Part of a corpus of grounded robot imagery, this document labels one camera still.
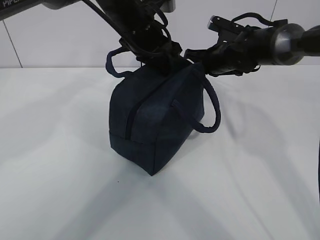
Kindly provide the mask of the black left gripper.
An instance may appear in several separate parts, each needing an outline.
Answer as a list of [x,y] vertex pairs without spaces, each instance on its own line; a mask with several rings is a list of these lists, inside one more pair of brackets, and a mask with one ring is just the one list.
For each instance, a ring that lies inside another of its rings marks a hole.
[[178,42],[171,41],[164,45],[160,52],[148,52],[141,48],[134,49],[123,38],[119,43],[127,52],[132,52],[139,62],[152,67],[163,75],[169,75],[174,68],[174,62],[181,57],[182,48]]

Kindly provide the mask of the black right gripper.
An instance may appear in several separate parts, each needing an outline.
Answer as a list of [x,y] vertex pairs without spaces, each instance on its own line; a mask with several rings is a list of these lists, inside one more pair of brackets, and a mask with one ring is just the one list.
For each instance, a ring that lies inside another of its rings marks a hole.
[[208,49],[187,49],[184,57],[193,63],[202,64],[205,73],[212,77],[256,72],[260,65],[249,55],[248,39],[236,38],[222,41]]

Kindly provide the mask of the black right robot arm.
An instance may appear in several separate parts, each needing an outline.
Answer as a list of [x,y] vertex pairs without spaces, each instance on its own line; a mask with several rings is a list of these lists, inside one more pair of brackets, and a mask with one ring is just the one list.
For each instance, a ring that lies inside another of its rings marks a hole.
[[247,25],[230,39],[221,33],[212,47],[187,49],[184,54],[212,77],[242,76],[261,66],[292,66],[303,57],[319,55],[320,27],[304,30],[296,23],[267,28]]

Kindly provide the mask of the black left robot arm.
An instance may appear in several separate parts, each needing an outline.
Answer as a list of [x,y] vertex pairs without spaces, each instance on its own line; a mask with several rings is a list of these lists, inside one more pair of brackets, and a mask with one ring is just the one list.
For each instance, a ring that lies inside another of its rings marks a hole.
[[168,74],[181,56],[169,33],[173,0],[3,0],[1,68],[99,67],[120,43],[132,57],[118,65],[149,65]]

